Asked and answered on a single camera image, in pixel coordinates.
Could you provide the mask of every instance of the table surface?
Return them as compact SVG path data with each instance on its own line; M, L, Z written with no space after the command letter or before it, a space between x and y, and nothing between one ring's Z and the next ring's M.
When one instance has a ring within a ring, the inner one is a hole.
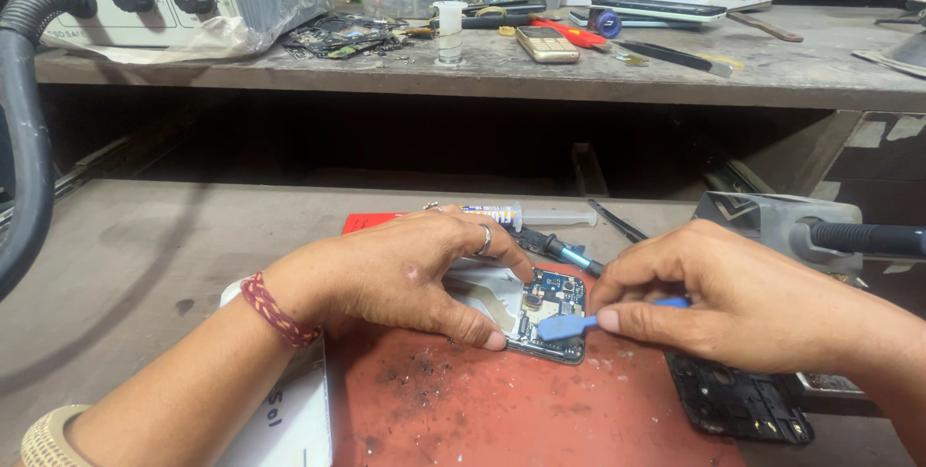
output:
M574 65L540 65L515 39L494 30L473 29L463 32L467 64L459 68L434 65L437 42L419 41L387 57L345 61L296 60L277 44L247 59L153 66L117 64L98 55L68 55L52 49L36 58L36 72L40 82L58 83L917 112L926 103L926 81L852 56L852 51L878 51L922 31L920 26L874 25L876 18L899 13L898 9L775 6L755 14L803 35L802 43L780 41L730 19L705 25L701 31L627 27L620 33L625 40L723 55L746 64L728 79L658 60L648 68L631 68L587 50ZM406 64L398 55L415 62ZM377 68L377 62L385 67Z

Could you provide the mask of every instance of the ring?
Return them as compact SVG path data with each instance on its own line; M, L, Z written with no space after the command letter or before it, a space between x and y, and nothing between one ring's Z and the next ring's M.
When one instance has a ring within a ring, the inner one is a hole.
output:
M482 245L482 249L473 255L484 256L489 251L489 246L492 245L492 231L489 230L489 226L485 223L479 223L479 226L485 229L485 245Z

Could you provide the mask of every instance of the right hand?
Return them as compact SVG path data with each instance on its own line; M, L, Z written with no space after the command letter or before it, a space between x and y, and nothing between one ring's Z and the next ring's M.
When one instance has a ring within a ring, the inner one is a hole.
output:
M692 307L649 304L681 286ZM605 330L751 371L849 374L897 334L924 334L900 307L706 220L625 250L591 298Z

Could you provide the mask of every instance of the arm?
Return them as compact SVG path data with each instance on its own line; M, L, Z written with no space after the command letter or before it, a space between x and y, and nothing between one ring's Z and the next ring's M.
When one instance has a ring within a ring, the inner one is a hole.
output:
M443 209L302 247L267 268L264 284L286 313L309 326L346 313L502 349L498 327L454 301L441 279L454 260L480 251L480 223L493 233L486 255L522 280L532 280L530 262L492 219ZM81 414L66 438L99 467L211 465L294 352L239 295Z
M633 302L681 286L690 309ZM592 303L599 326L637 340L752 371L846 376L926 465L926 321L900 307L703 220L625 250Z

